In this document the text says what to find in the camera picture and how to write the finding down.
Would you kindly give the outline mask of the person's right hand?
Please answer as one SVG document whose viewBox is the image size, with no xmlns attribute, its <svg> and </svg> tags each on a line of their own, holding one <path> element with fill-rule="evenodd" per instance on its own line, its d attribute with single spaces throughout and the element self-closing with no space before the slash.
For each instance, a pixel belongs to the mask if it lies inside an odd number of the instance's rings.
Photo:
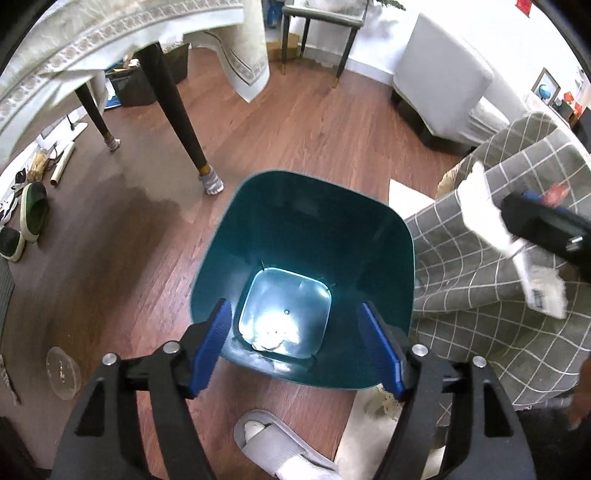
<svg viewBox="0 0 591 480">
<path fill-rule="evenodd" d="M 558 208 L 570 191 L 565 183 L 553 184 L 547 192 L 542 195 L 542 203 L 549 208 Z"/>
</svg>

